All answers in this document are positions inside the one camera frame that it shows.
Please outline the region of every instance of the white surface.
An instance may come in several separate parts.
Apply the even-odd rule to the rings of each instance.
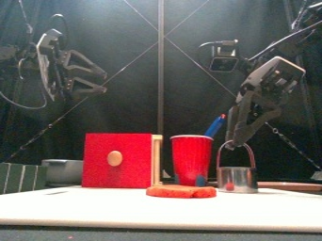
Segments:
[[[0,196],[0,225],[322,233],[322,196],[274,189],[210,199],[60,187]]]

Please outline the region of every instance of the black curtain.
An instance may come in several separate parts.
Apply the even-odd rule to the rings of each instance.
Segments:
[[[238,40],[242,56],[253,57],[290,33],[290,23],[286,1],[281,0],[165,0],[162,20],[159,3],[158,0],[23,1],[27,21],[34,28],[32,41],[39,41],[48,27],[62,31],[68,38],[67,49],[78,50],[107,72],[108,81],[98,83],[107,92],[82,103],[48,100],[42,110],[23,109],[2,100],[3,161],[39,164],[48,158],[80,160],[84,135],[90,132],[156,134],[162,54],[162,163],[173,175],[170,137],[202,135],[213,120],[234,105],[246,80],[241,72],[205,72],[198,66],[198,47],[215,40]],[[301,3],[291,1],[293,14]],[[0,9],[2,46],[24,48],[30,35],[18,1],[2,1]],[[70,33],[60,21],[50,25],[56,13],[63,14]],[[294,90],[282,117],[270,124],[321,165],[321,44],[309,47],[303,60],[306,82]],[[22,81],[16,63],[3,61],[0,64],[3,93],[23,105],[40,105],[39,72],[26,70]],[[214,157],[225,135],[226,125],[214,139],[211,177],[215,177]],[[27,143],[27,148],[18,152]],[[267,126],[249,145],[255,153],[259,178],[310,178],[315,168]],[[247,165],[246,151],[226,152],[223,161],[225,165]]]

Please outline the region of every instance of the marker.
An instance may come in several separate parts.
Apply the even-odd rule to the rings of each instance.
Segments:
[[[206,130],[205,135],[207,137],[214,137],[217,135],[217,132],[219,131],[223,123],[226,121],[226,114],[223,114],[221,117],[217,118],[217,120],[210,125],[209,129]]]

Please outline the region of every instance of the red plastic cup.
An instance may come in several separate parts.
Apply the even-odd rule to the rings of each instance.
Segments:
[[[205,186],[211,158],[213,138],[197,135],[173,136],[175,183]]]

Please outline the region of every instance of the round knob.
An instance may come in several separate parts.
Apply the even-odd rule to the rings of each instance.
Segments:
[[[107,162],[112,167],[116,167],[123,160],[122,153],[119,151],[111,151],[107,155]]]

